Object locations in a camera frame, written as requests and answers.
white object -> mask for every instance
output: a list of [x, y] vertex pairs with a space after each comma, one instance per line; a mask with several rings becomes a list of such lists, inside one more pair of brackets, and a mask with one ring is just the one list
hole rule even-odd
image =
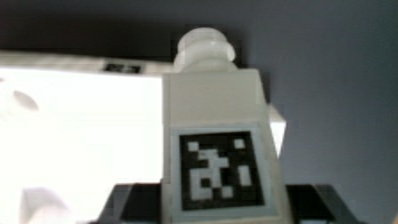
[[0, 223], [35, 187], [92, 221], [113, 185], [161, 179], [161, 79], [5, 68], [0, 77], [39, 107], [0, 113]]
[[[161, 214], [163, 223], [266, 223], [289, 224], [289, 205], [286, 189], [279, 171], [277, 152], [270, 132], [270, 120], [266, 117], [268, 106], [264, 103], [259, 73], [256, 70], [238, 70], [234, 72], [183, 72], [163, 74], [163, 113], [165, 113], [165, 168], [161, 181]], [[220, 166], [209, 165], [208, 168], [188, 168], [188, 176], [181, 173], [186, 167], [181, 164], [192, 157], [183, 157], [183, 140], [186, 136], [211, 135], [224, 133], [250, 133], [252, 148], [256, 152], [257, 174], [245, 167], [234, 164], [222, 168], [238, 169], [240, 185], [254, 185], [257, 175], [263, 198], [266, 204], [250, 206], [216, 207], [222, 199], [211, 193], [211, 188], [220, 188], [225, 198], [234, 198], [236, 186], [218, 182]], [[186, 153], [199, 155], [206, 152], [206, 144], [199, 147], [190, 144]], [[247, 143], [232, 141], [236, 148], [247, 148]], [[209, 179], [209, 186], [202, 187], [199, 180]], [[190, 181], [190, 192], [184, 191], [181, 183]], [[215, 207], [200, 207], [200, 201], [218, 200]]]
[[174, 72], [229, 72], [236, 70], [232, 60], [234, 49], [224, 34], [211, 28], [193, 29], [177, 43]]
[[76, 224], [76, 217], [62, 199], [46, 188], [25, 190], [21, 208], [21, 224]]
[[[225, 120], [229, 122], [231, 114], [238, 113], [243, 116], [245, 112], [248, 113], [240, 117], [240, 121], [245, 123], [252, 120], [250, 113], [257, 110], [254, 109], [257, 107], [252, 107], [250, 103], [256, 101], [257, 106], [263, 107], [263, 90], [257, 89], [259, 80], [252, 80], [252, 75], [240, 77], [252, 72], [236, 70], [231, 63], [234, 51], [220, 32], [208, 28], [193, 30], [179, 42], [179, 51], [184, 52], [181, 55], [184, 54], [190, 57], [188, 59], [179, 57], [181, 60], [190, 61], [190, 64], [188, 66], [183, 65], [184, 73], [176, 74], [177, 76], [165, 74], [174, 70], [167, 63], [0, 51], [0, 79], [3, 79], [0, 82], [0, 100], [10, 103], [5, 107], [7, 110], [12, 108], [12, 113], [7, 112], [7, 116], [10, 115], [5, 122], [9, 126], [1, 125], [1, 128], [7, 130], [7, 135], [16, 134], [16, 137], [9, 138], [9, 141], [1, 141], [0, 144], [1, 146], [5, 144], [17, 146], [19, 149], [19, 151], [10, 151], [7, 147], [0, 147], [0, 160], [3, 160], [0, 163], [3, 171], [0, 171], [0, 178], [1, 182], [9, 183], [1, 185], [0, 191], [0, 223], [16, 223], [12, 221], [21, 215], [17, 207], [25, 195], [23, 189], [46, 187], [57, 193], [60, 202], [69, 208], [65, 213], [69, 211], [76, 220], [83, 222], [97, 218], [113, 184], [158, 182], [163, 158], [161, 110], [167, 116], [167, 110], [170, 109], [170, 101], [161, 101], [161, 97], [168, 96], [170, 80], [183, 81], [177, 84], [179, 87], [172, 90], [172, 94], [181, 95], [192, 85], [188, 84], [183, 87], [184, 81], [190, 83], [197, 80], [199, 86], [211, 80], [224, 83], [224, 86], [218, 85], [216, 89], [213, 89], [213, 84], [204, 85], [202, 87], [209, 87], [211, 91], [206, 94], [199, 91], [197, 94], [202, 94], [204, 98], [206, 96], [209, 98], [216, 96], [213, 100], [225, 99], [222, 104], [229, 105], [229, 108], [236, 107], [236, 111], [227, 111], [220, 117], [213, 118], [213, 114], [218, 113], [215, 112], [216, 107], [211, 108], [215, 105], [209, 106], [213, 101], [195, 101], [197, 96], [193, 95], [186, 105], [192, 109], [199, 109], [193, 114], [202, 113], [197, 117], [204, 119], [197, 120], [200, 124], [225, 122]], [[122, 66], [140, 66], [138, 75], [142, 76], [117, 76], [115, 73], [106, 75], [108, 72], [103, 71], [103, 68], [108, 63]], [[179, 75], [186, 74], [199, 76], [190, 76], [186, 80], [179, 80]], [[227, 97], [229, 88], [238, 82], [245, 87], [236, 89], [236, 94], [243, 94]], [[245, 89], [252, 90], [252, 87], [257, 91], [256, 94], [259, 94], [254, 94], [256, 96], [250, 95], [252, 91], [245, 93]], [[21, 104], [10, 100], [16, 97], [16, 91], [32, 97], [39, 111], [21, 107]], [[272, 107], [254, 116], [256, 119], [266, 113], [272, 122], [273, 142], [280, 150], [286, 123], [277, 112], [273, 113]], [[184, 121], [184, 116], [186, 114], [181, 114], [179, 121]], [[16, 127], [19, 124], [26, 125], [25, 121], [28, 121], [30, 128], [17, 132], [21, 129]], [[32, 148], [28, 143], [41, 144], [46, 147], [41, 147], [39, 151], [28, 151], [26, 149]], [[245, 144], [238, 141], [236, 148], [241, 147], [245, 147]], [[195, 150], [199, 150], [197, 144], [192, 145], [192, 151]], [[17, 175], [9, 174], [7, 170], [16, 170], [21, 163], [32, 164], [25, 166], [28, 169], [19, 170]], [[248, 184], [250, 179], [245, 177], [241, 181]], [[232, 188], [227, 186], [222, 187], [222, 195], [225, 198], [234, 195]], [[30, 208], [30, 211], [41, 211], [37, 214], [42, 214], [42, 211], [51, 211], [51, 209], [57, 210], [58, 207], [39, 206]]]

white rounded knob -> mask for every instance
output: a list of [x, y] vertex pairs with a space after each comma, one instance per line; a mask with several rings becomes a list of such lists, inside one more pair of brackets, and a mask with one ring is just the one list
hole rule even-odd
[[218, 40], [227, 41], [227, 38], [220, 31], [213, 28], [197, 28], [184, 35], [177, 42], [177, 52], [186, 48], [186, 46], [200, 40]]
[[227, 61], [234, 59], [234, 50], [227, 42], [216, 40], [195, 41], [181, 50], [174, 60], [174, 71], [183, 69], [200, 60], [218, 58]]

black surface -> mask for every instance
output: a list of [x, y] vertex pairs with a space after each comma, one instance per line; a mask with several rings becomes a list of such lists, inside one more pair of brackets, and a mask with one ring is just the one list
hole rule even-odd
[[323, 203], [321, 197], [311, 185], [289, 185], [288, 197], [295, 223], [305, 220], [334, 221], [334, 216]]
[[[241, 139], [245, 142], [245, 147], [241, 149], [234, 148], [234, 139]], [[188, 142], [199, 143], [197, 152], [188, 151]], [[250, 132], [181, 135], [179, 145], [183, 210], [264, 205]], [[232, 187], [232, 197], [222, 197], [220, 188], [208, 186], [211, 184], [211, 180], [202, 179], [202, 185], [208, 186], [213, 191], [213, 198], [206, 200], [193, 200], [190, 191], [190, 170], [197, 168], [213, 169], [211, 167], [208, 167], [208, 164], [200, 164], [202, 160], [199, 160], [199, 153], [208, 149], [216, 149], [216, 156], [225, 158], [229, 161], [229, 167], [220, 169], [216, 168], [213, 172], [220, 172], [222, 187]], [[250, 186], [241, 186], [240, 184], [240, 165], [245, 165], [248, 167], [252, 180]]]
[[160, 184], [133, 184], [121, 221], [160, 223]]
[[[286, 190], [295, 224], [309, 220], [359, 224], [330, 185], [288, 185]], [[121, 195], [126, 203], [117, 204]], [[119, 223], [160, 223], [160, 184], [115, 186], [97, 224]]]

white cylindrical peg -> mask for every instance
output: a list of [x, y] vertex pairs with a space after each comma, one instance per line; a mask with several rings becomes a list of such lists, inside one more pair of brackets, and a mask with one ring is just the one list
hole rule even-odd
[[193, 29], [177, 44], [174, 72], [220, 72], [236, 70], [231, 63], [234, 49], [213, 28]]

qr-like tag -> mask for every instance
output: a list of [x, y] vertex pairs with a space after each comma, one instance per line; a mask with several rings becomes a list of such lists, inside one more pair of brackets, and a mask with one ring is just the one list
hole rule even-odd
[[248, 131], [179, 135], [183, 210], [264, 205]]

